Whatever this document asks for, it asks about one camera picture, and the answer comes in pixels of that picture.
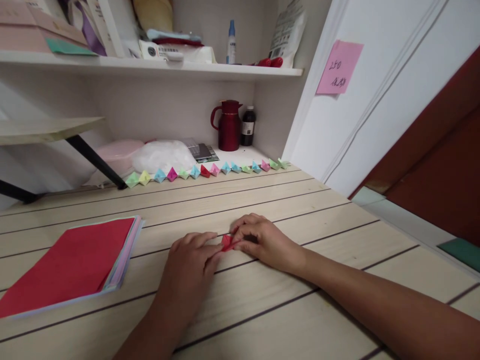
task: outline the white shelf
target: white shelf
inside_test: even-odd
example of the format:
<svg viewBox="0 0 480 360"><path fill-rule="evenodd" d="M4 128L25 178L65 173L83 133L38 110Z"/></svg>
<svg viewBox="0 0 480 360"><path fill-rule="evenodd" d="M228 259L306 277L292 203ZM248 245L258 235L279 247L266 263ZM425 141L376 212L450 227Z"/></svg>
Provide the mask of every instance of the white shelf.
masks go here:
<svg viewBox="0 0 480 360"><path fill-rule="evenodd" d="M215 163L215 165L221 169L225 162L228 162L229 165L232 165L231 162L234 162L239 167L242 165L251 167L252 161L255 161L258 166L260 166L262 164L262 160L265 160L266 162L269 160L268 156L265 156L253 146L240 146L237 151L221 151L216 146L212 146L212 148L219 160L204 163L203 165L205 165L208 170L210 170L210 167L213 163Z"/></svg>
<svg viewBox="0 0 480 360"><path fill-rule="evenodd" d="M88 75L129 75L213 81L274 80L300 77L302 69L170 62L137 58L56 55L27 51L0 51L0 64L28 66Z"/></svg>

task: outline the bottle label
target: bottle label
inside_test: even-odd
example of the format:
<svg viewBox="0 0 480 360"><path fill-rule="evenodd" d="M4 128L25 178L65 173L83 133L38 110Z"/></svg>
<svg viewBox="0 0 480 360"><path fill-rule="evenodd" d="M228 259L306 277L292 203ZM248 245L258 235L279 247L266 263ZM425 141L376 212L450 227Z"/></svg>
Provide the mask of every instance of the bottle label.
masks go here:
<svg viewBox="0 0 480 360"><path fill-rule="evenodd" d="M243 122L243 126L241 127L241 133L243 135L253 135L254 134L254 122Z"/></svg>

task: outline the dark bottle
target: dark bottle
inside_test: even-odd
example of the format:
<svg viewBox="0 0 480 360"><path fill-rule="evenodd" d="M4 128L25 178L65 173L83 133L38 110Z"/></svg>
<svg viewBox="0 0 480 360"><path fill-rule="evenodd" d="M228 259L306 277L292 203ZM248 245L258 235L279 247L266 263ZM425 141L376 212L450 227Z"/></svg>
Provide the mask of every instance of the dark bottle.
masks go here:
<svg viewBox="0 0 480 360"><path fill-rule="evenodd" d="M257 117L253 106L247 106L241 122L240 145L250 146L254 143L254 128Z"/></svg>

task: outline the blue bottle cap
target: blue bottle cap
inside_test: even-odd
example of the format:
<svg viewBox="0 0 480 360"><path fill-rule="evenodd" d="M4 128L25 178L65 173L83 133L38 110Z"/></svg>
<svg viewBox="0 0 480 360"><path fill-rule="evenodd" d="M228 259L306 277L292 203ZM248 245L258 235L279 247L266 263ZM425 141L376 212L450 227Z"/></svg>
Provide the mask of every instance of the blue bottle cap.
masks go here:
<svg viewBox="0 0 480 360"><path fill-rule="evenodd" d="M228 36L235 36L235 20L230 20L230 29L228 30Z"/></svg>

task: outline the black metal leg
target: black metal leg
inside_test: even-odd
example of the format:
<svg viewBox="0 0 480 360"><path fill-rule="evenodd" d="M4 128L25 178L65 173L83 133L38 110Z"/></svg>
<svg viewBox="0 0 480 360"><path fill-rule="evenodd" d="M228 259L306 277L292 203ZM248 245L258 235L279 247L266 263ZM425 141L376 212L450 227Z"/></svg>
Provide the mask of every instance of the black metal leg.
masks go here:
<svg viewBox="0 0 480 360"><path fill-rule="evenodd" d="M0 194L20 200L24 204L33 203L35 200L40 199L44 194L34 194L27 190L23 190L15 185L9 184L3 180L0 180Z"/></svg>
<svg viewBox="0 0 480 360"><path fill-rule="evenodd" d="M104 173L119 190L123 190L127 187L125 181L123 181L122 178L118 176L105 161L103 161L103 159L80 137L80 135L69 137L66 140L98 170Z"/></svg>

